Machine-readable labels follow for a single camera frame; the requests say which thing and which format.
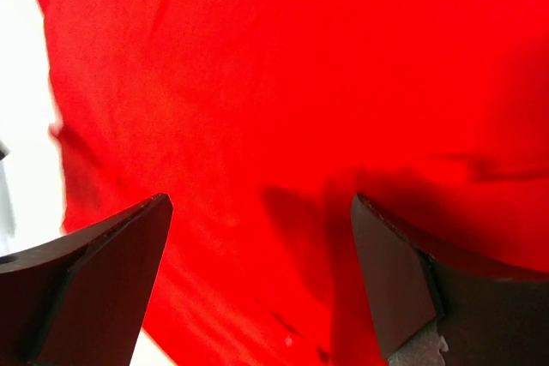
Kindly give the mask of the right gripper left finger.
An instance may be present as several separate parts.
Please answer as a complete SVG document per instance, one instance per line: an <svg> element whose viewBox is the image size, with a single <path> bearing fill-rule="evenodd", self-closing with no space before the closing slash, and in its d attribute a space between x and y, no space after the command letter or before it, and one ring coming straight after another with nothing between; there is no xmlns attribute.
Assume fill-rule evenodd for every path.
<svg viewBox="0 0 549 366"><path fill-rule="evenodd" d="M1 258L3 365L128 365L172 219L154 195Z"/></svg>

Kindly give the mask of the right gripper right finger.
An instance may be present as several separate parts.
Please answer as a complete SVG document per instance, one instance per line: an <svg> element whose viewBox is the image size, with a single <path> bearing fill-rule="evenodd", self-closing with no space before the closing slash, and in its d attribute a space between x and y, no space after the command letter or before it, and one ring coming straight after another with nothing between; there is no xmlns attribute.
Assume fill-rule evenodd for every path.
<svg viewBox="0 0 549 366"><path fill-rule="evenodd" d="M387 364L547 364L546 273L447 243L362 195L351 220Z"/></svg>

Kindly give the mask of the red t shirt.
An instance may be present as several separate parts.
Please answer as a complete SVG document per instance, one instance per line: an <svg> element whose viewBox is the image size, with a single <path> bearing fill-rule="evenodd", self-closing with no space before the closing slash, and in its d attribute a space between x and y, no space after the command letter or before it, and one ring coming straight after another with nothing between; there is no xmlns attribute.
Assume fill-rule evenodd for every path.
<svg viewBox="0 0 549 366"><path fill-rule="evenodd" d="M378 365L358 192L548 268L548 0L38 0L64 226L174 213L144 322L180 365Z"/></svg>

